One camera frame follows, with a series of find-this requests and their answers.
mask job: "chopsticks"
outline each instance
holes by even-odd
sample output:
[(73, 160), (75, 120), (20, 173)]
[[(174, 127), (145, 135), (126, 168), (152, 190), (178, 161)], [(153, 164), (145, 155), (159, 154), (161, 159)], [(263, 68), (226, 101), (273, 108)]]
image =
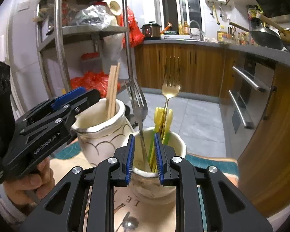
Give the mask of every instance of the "chopsticks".
[(120, 63), (117, 63), (116, 66), (112, 65), (108, 76), (107, 92), (106, 92), (106, 108), (108, 120), (115, 115), (119, 69)]

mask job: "drawer handle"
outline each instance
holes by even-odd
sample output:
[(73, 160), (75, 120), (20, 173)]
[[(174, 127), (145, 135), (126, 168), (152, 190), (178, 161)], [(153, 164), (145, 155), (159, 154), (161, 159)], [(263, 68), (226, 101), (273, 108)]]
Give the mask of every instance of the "drawer handle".
[(276, 87), (275, 85), (273, 85), (273, 86), (271, 87), (270, 95), (268, 96), (268, 100), (267, 100), (267, 102), (266, 102), (265, 109), (264, 109), (263, 114), (262, 114), (262, 117), (261, 117), (261, 119), (263, 119), (263, 120), (267, 120), (267, 119), (268, 119), (268, 116), (266, 116), (266, 111), (268, 110), (268, 105), (269, 105), (269, 103), (270, 103), (270, 100), (271, 100), (272, 94), (273, 94), (273, 92), (276, 91), (276, 90), (277, 90), (277, 87)]
[(240, 110), (240, 107), (238, 106), (234, 96), (233, 96), (233, 93), (229, 90), (229, 95), (230, 95), (230, 98), (235, 106), (235, 110), (237, 111), (238, 115), (240, 116), (240, 120), (241, 120), (241, 123), (243, 124), (244, 128), (245, 129), (253, 129), (252, 125), (250, 122), (246, 122), (245, 118), (244, 118), (244, 115), (242, 114), (241, 110)]
[(232, 69), (240, 75), (247, 83), (249, 83), (255, 90), (258, 90), (260, 92), (265, 92), (266, 90), (256, 84), (253, 80), (251, 80), (246, 74), (244, 74), (241, 70), (239, 70), (237, 67), (232, 66)]

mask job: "white plastic bag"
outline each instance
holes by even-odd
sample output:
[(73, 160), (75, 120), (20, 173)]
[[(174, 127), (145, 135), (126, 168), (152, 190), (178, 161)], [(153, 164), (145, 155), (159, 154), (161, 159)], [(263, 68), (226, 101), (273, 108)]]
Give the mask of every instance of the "white plastic bag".
[(92, 5), (79, 11), (71, 23), (73, 25), (90, 24), (103, 30), (110, 25), (111, 16), (105, 11), (104, 6)]
[(120, 58), (120, 52), (122, 51), (122, 39), (124, 33), (106, 36), (103, 38), (103, 53), (105, 57), (112, 61), (117, 61)]

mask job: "stainless steel rack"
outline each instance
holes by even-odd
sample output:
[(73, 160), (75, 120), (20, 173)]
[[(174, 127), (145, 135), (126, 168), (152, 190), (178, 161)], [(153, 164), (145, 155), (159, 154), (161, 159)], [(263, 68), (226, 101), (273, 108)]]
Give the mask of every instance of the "stainless steel rack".
[[(78, 25), (78, 26), (62, 26), (61, 13), (62, 13), (62, 0), (55, 0), (54, 10), (54, 32), (47, 36), (45, 40), (41, 40), (41, 28), (39, 24), (36, 27), (36, 40), (37, 40), (37, 51), (40, 64), (40, 70), (42, 73), (43, 82), (49, 98), (55, 97), (50, 82), (47, 78), (47, 70), (43, 62), (42, 51), (48, 48), (56, 48), (57, 58), (59, 62), (60, 74), (63, 81), (64, 89), (66, 92), (71, 90), (70, 75), (67, 67), (67, 60), (65, 57), (64, 44), (75, 43), (78, 41), (92, 39), (95, 35), (103, 38), (108, 35), (124, 33), (125, 38), (129, 39), (128, 30), (128, 11), (127, 11), (127, 0), (122, 0), (123, 3), (123, 21), (124, 27), (109, 26), (103, 30), (99, 30), (96, 26), (92, 25)], [(131, 61), (131, 50), (130, 43), (126, 41), (126, 55), (129, 79), (133, 78), (132, 74), (132, 61)]]

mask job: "human hand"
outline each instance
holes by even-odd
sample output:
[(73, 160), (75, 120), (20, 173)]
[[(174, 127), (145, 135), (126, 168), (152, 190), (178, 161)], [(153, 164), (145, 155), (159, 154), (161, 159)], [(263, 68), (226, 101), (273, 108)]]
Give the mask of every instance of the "human hand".
[(53, 170), (49, 167), (49, 158), (39, 163), (37, 169), (39, 174), (30, 174), (22, 179), (8, 180), (3, 183), (6, 195), (18, 207), (34, 202), (25, 194), (25, 190), (36, 189), (36, 195), (42, 199), (55, 186)]

